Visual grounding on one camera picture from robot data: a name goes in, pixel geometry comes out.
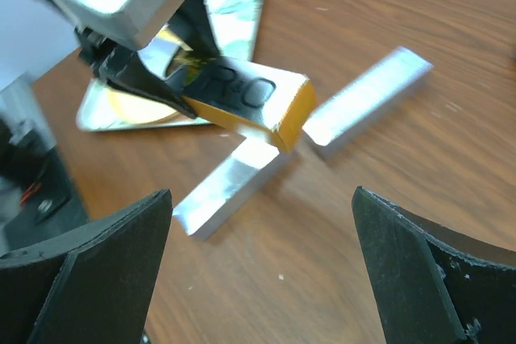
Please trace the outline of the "silver gold R&O toothpaste box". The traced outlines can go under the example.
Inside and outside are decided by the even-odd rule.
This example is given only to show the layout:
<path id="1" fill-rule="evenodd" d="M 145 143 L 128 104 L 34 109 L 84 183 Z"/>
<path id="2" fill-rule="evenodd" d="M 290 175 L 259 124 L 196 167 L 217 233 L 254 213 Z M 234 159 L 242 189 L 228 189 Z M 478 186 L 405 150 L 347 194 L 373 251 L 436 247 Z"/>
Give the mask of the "silver gold R&O toothpaste box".
<path id="1" fill-rule="evenodd" d="M 282 152 L 295 148 L 316 107 L 307 75 L 227 56 L 175 60 L 165 82 L 198 117 Z"/>

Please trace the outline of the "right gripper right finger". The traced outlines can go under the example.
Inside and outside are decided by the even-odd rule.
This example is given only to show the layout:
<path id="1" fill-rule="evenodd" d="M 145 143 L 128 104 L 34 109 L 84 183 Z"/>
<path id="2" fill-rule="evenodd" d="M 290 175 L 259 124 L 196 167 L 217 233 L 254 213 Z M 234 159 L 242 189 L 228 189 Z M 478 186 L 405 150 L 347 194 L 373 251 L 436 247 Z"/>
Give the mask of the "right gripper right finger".
<path id="1" fill-rule="evenodd" d="M 513 343 L 515 253 L 363 187 L 352 197 L 387 343 Z"/>

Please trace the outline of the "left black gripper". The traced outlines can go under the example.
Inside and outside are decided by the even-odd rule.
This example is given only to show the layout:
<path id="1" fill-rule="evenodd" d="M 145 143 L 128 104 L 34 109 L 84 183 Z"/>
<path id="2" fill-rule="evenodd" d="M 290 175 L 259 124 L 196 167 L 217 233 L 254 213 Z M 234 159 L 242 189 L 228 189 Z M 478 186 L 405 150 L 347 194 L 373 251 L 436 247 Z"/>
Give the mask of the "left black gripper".
<path id="1" fill-rule="evenodd" d="M 188 66 L 180 65 L 162 79 L 150 72 L 139 54 L 86 27 L 74 29 L 80 44 L 79 58 L 93 74 L 114 89 L 163 103 L 179 113 L 196 118 L 197 114 L 182 97 Z M 196 54 L 217 57 L 205 0 L 185 0 L 173 16 L 173 33 Z"/>

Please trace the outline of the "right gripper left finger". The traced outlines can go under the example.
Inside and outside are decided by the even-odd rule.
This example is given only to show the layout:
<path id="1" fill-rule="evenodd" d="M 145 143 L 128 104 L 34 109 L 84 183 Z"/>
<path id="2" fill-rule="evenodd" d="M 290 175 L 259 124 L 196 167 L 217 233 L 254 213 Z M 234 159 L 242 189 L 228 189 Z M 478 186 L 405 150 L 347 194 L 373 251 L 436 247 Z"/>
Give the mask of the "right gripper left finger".
<path id="1" fill-rule="evenodd" d="M 172 221 L 161 189 L 1 257 L 3 343 L 140 343 Z"/>

